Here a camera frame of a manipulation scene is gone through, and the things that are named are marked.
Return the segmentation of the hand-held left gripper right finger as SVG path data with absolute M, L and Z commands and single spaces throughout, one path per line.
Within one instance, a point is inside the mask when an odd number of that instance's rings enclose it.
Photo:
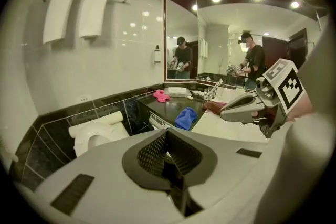
M 195 204 L 209 208 L 224 199 L 256 165 L 266 143 L 228 140 L 179 129 L 179 132 L 211 148 L 217 165 L 203 184 L 189 188 Z

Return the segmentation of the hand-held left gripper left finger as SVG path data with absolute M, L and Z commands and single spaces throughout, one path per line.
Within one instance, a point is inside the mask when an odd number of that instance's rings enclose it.
M 72 217 L 89 224 L 177 224 L 184 216 L 165 192 L 147 190 L 134 183 L 122 168 L 128 148 L 155 135 L 149 131 L 96 146 L 63 166 L 35 190 L 50 204 L 79 174 L 94 179 Z

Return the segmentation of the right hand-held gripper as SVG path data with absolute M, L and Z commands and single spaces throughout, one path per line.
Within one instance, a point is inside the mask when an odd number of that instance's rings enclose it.
M 258 123 L 270 138 L 286 121 L 288 113 L 305 93 L 294 62 L 280 58 L 256 80 L 256 92 L 247 92 L 229 101 L 221 109 L 224 121 Z M 260 119 L 251 113 L 258 111 Z

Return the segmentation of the blue cloth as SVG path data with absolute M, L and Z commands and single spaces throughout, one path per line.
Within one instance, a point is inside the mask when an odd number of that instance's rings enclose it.
M 175 119 L 175 126 L 189 131 L 192 123 L 197 119 L 197 113 L 193 108 L 186 107 Z

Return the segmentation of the white toilet seat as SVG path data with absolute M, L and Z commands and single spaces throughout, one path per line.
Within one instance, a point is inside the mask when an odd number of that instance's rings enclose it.
M 96 146 L 111 142 L 112 133 L 111 125 L 100 122 L 85 124 L 75 137 L 76 156 L 79 157 Z

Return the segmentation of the person's right forearm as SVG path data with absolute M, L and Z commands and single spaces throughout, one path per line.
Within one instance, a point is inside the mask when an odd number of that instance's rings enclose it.
M 312 103 L 308 95 L 303 95 L 296 105 L 289 111 L 286 117 L 286 122 L 294 121 L 313 111 Z

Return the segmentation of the white toilet bowl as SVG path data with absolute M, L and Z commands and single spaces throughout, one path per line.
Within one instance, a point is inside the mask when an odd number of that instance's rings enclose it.
M 113 128 L 111 142 L 129 137 L 127 130 L 123 126 L 123 123 L 119 122 L 111 126 Z

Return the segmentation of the chrome toilet paper holder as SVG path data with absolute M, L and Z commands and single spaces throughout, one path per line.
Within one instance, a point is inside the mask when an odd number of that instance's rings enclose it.
M 152 125 L 152 127 L 155 130 L 166 129 L 166 128 L 171 127 L 166 121 L 161 119 L 159 116 L 153 114 L 152 112 L 150 112 L 149 123 Z

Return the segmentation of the clear amenity tray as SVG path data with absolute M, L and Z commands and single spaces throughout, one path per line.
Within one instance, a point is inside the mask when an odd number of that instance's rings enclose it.
M 164 94 L 168 95 L 169 97 L 186 97 L 186 98 L 192 95 L 190 90 L 184 87 L 164 88 Z

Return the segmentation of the pink cloth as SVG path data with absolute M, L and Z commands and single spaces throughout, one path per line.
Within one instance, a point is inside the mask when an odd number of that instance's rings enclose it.
M 156 90 L 153 93 L 153 96 L 157 99 L 160 103 L 165 103 L 166 101 L 170 100 L 170 97 L 164 93 L 164 90 Z

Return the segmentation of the white hanging towel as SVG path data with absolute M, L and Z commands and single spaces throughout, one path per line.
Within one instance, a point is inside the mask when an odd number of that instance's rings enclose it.
M 50 0 L 43 31 L 43 44 L 65 38 L 73 0 Z
M 83 1 L 78 28 L 79 38 L 101 36 L 106 3 L 107 0 Z

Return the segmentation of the wood framed wall mirror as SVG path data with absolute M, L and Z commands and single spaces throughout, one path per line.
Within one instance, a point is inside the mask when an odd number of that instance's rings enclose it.
M 266 66 L 279 58 L 300 67 L 318 41 L 328 10 L 299 0 L 164 0 L 166 78 L 223 80 L 243 86 L 246 75 L 229 75 L 242 62 L 248 33 L 262 46 Z

